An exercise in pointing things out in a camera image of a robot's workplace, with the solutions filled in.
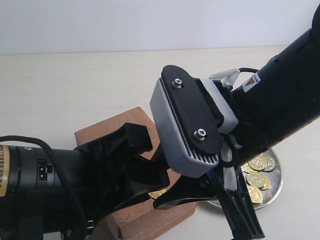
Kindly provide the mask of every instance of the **white tabletop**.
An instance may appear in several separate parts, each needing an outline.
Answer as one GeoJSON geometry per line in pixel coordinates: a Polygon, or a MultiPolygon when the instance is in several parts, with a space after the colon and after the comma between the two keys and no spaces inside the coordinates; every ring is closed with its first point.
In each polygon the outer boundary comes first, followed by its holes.
{"type": "MultiPolygon", "coordinates": [[[[165,65],[206,78],[227,69],[260,68],[283,48],[0,56],[0,135],[37,137],[53,148],[73,149],[74,132],[84,127],[137,106],[151,116],[150,97],[165,65]]],[[[319,129],[318,120],[274,148],[284,169],[282,192],[257,211],[268,240],[318,238],[319,129]]],[[[200,203],[159,240],[231,238],[222,212],[200,203]]]]}

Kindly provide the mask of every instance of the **metal plate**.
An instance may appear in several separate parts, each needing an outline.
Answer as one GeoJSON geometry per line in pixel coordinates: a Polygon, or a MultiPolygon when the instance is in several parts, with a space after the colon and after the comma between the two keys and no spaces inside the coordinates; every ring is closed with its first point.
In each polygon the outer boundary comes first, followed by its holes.
{"type": "MultiPolygon", "coordinates": [[[[264,153],[264,155],[268,155],[270,157],[273,157],[274,160],[276,161],[276,167],[271,172],[261,171],[262,174],[269,177],[269,179],[271,181],[271,188],[269,188],[267,190],[262,190],[263,202],[259,203],[259,204],[253,204],[255,210],[262,209],[262,208],[268,206],[269,204],[271,204],[279,195],[281,188],[282,188],[282,185],[283,185],[283,181],[284,181],[283,170],[282,170],[280,161],[279,161],[277,155],[275,154],[275,152],[272,149],[270,149],[270,150],[267,150],[264,153]]],[[[244,172],[243,175],[244,175],[244,178],[247,179],[248,173],[244,172]]],[[[206,201],[206,202],[208,204],[218,208],[218,209],[222,209],[220,202],[218,200],[212,200],[212,201],[206,201]]]]}

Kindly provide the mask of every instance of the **coin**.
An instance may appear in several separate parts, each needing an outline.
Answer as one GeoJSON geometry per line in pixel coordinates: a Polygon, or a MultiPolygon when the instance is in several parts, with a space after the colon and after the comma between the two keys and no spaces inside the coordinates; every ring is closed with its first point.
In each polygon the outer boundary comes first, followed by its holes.
{"type": "Polygon", "coordinates": [[[252,169],[257,171],[261,171],[267,166],[266,160],[264,160],[262,156],[256,156],[254,159],[249,161],[248,164],[252,169]]]}
{"type": "Polygon", "coordinates": [[[159,191],[151,191],[151,192],[149,192],[148,194],[149,194],[150,198],[152,198],[152,199],[157,199],[157,198],[160,197],[162,194],[164,194],[166,191],[167,191],[167,189],[164,188],[164,189],[161,189],[161,190],[159,190],[159,191]]]}
{"type": "Polygon", "coordinates": [[[261,204],[264,200],[264,195],[262,194],[260,189],[250,185],[247,185],[247,188],[251,198],[251,202],[253,202],[254,204],[261,204]]]}
{"type": "Polygon", "coordinates": [[[255,173],[257,172],[256,170],[253,170],[248,163],[244,164],[241,166],[242,172],[245,172],[247,174],[255,173]]]}
{"type": "Polygon", "coordinates": [[[262,159],[265,161],[266,163],[266,167],[265,169],[263,169],[263,171],[266,171],[266,172],[271,172],[272,170],[274,170],[276,168],[276,160],[271,157],[271,156],[263,156],[262,159]]]}
{"type": "Polygon", "coordinates": [[[262,188],[266,184],[266,178],[259,172],[249,173],[246,180],[248,184],[256,188],[262,188]]]}
{"type": "Polygon", "coordinates": [[[265,184],[263,185],[263,187],[261,187],[260,189],[261,190],[267,190],[271,187],[271,181],[270,181],[270,178],[267,177],[266,175],[262,174],[263,177],[265,178],[265,184]]]}

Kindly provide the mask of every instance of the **screw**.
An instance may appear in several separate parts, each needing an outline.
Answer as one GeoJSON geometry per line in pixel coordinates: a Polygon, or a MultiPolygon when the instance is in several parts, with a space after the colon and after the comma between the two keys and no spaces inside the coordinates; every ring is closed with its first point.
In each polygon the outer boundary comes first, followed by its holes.
{"type": "Polygon", "coordinates": [[[195,137],[195,139],[199,141],[205,140],[206,135],[207,135],[206,131],[203,130],[202,128],[199,128],[197,131],[193,133],[193,136],[195,137]]]}
{"type": "Polygon", "coordinates": [[[180,89],[182,87],[182,81],[179,78],[176,78],[172,82],[172,86],[174,86],[176,89],[180,89]]]}

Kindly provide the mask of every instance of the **black cable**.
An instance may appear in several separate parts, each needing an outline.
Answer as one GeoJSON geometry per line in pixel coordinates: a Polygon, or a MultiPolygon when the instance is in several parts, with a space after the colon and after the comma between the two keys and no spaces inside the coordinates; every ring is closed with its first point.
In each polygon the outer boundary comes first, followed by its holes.
{"type": "Polygon", "coordinates": [[[48,155],[50,158],[52,165],[56,171],[57,176],[60,179],[61,185],[64,187],[67,195],[69,196],[70,200],[75,206],[75,210],[77,211],[80,221],[81,221],[81,240],[84,240],[87,236],[87,220],[86,220],[86,215],[84,213],[84,210],[78,201],[77,196],[73,192],[73,190],[70,187],[69,181],[60,167],[54,152],[52,148],[44,141],[38,139],[38,138],[33,138],[33,137],[26,137],[26,136],[14,136],[14,135],[9,135],[9,136],[0,136],[0,142],[10,142],[10,141],[15,141],[15,142],[22,142],[22,143],[28,143],[28,144],[35,144],[38,145],[43,149],[43,151],[48,155]]]}
{"type": "Polygon", "coordinates": [[[250,68],[250,67],[241,67],[241,68],[239,68],[239,71],[240,71],[240,73],[247,72],[247,73],[254,73],[255,74],[259,70],[255,69],[255,68],[250,68]]]}

